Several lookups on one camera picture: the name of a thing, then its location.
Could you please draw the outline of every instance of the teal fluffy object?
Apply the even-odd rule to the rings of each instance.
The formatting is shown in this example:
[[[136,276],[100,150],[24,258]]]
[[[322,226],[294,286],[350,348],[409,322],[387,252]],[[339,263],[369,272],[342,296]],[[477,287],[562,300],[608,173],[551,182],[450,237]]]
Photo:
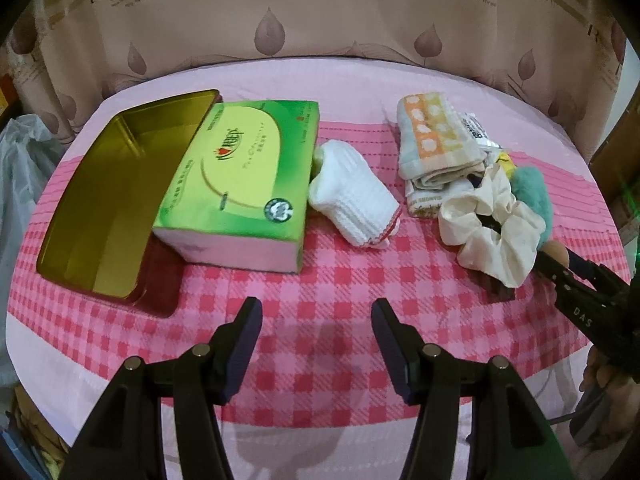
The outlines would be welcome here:
[[[546,228],[540,235],[538,243],[538,248],[540,248],[543,243],[549,240],[554,222],[554,209],[546,190],[545,178],[536,167],[516,168],[511,174],[511,192],[516,199],[527,204],[545,221]]]

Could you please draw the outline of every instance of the white plastic bag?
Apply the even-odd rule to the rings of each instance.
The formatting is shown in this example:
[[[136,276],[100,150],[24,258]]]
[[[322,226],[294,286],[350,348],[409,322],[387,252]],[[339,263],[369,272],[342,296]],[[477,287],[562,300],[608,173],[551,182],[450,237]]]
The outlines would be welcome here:
[[[9,120],[0,134],[0,386],[18,380],[4,334],[15,261],[33,208],[64,152],[35,114]]]

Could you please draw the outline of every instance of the screw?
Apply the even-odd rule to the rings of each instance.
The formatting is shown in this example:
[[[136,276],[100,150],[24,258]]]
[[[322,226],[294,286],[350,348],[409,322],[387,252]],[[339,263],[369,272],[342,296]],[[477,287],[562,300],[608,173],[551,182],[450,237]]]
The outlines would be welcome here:
[[[142,359],[138,356],[129,357],[124,361],[124,367],[127,370],[135,370],[142,364]]]
[[[206,343],[198,343],[196,346],[194,346],[191,349],[191,352],[195,356],[203,357],[203,356],[207,355],[210,350],[211,350],[211,348],[210,348],[210,346],[208,344],[206,344]]]
[[[422,352],[427,357],[438,357],[440,355],[440,353],[442,352],[442,348],[440,348],[438,345],[436,345],[434,343],[427,343],[422,348]]]
[[[491,362],[496,368],[500,368],[500,370],[504,370],[505,368],[509,367],[509,360],[501,355],[497,355],[496,357],[491,359]]]

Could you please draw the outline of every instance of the tissue package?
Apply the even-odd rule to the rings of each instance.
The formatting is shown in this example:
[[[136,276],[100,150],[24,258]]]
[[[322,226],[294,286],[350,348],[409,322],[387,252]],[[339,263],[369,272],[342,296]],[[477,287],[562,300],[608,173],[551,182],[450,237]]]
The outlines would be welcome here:
[[[214,105],[162,200],[154,233],[187,262],[300,272],[318,104]]]

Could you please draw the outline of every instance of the red checkered pattern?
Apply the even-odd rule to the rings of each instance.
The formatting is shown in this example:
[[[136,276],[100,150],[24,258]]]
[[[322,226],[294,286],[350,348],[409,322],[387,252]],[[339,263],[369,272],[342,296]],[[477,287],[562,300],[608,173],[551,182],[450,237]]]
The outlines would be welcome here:
[[[323,123],[319,139],[350,142],[403,203],[397,175],[398,133],[386,125]],[[594,184],[523,154],[536,164],[556,206],[555,238],[629,279],[626,260]],[[264,325],[240,393],[223,420],[257,426],[349,426],[414,416],[390,385],[370,328],[370,305],[385,296],[398,317],[425,341],[455,356],[487,361],[507,356],[530,376],[568,356],[586,339],[554,307],[538,276],[496,303],[485,277],[456,263],[440,243],[436,221],[402,213],[388,250],[356,250],[322,216],[310,212],[299,275],[189,266],[180,305],[169,319],[127,312],[43,280],[35,271],[40,245],[79,159],[60,164],[28,227],[8,309],[20,322],[87,370],[110,378],[126,356],[148,362],[180,355],[232,319],[245,296],[257,296]],[[562,198],[572,190],[573,202]],[[580,201],[580,196],[588,200]],[[598,208],[591,207],[598,199]]]

